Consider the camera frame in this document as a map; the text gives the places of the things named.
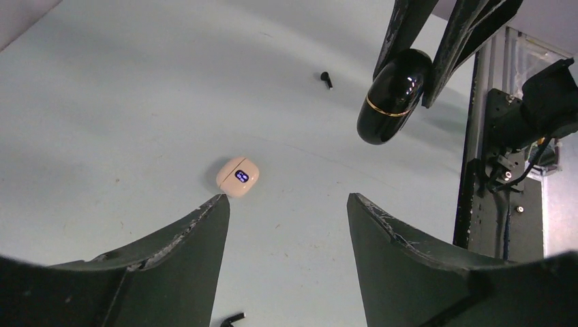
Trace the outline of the beige earbud charging case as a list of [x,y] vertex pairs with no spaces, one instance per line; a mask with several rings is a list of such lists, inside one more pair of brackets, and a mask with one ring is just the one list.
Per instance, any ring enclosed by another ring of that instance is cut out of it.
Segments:
[[227,196],[240,198],[256,184],[259,176],[259,168],[254,162],[246,157],[235,157],[221,168],[215,181]]

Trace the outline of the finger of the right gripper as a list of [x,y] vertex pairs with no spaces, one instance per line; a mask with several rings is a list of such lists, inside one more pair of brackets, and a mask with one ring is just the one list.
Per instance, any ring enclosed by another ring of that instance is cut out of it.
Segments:
[[411,47],[438,0],[395,0],[391,18],[378,55],[373,79],[395,55]]
[[457,1],[433,60],[422,106],[432,107],[453,73],[517,14],[522,0]]

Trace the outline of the black earbud charging case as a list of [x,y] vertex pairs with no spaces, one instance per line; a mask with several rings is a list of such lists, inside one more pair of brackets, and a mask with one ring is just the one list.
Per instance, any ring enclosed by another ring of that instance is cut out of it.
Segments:
[[418,106],[432,61],[423,51],[405,49],[388,62],[369,88],[356,124],[369,144],[388,142]]

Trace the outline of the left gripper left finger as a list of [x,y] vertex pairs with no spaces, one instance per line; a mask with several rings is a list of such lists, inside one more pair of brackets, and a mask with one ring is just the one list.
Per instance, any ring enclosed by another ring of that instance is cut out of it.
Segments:
[[230,219],[219,194],[96,258],[1,258],[2,326],[209,326]]

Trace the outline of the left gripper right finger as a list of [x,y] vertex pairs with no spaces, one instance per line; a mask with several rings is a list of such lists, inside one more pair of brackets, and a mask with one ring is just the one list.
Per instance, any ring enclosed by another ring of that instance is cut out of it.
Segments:
[[448,244],[359,193],[347,202],[368,326],[576,326],[577,253],[514,263]]

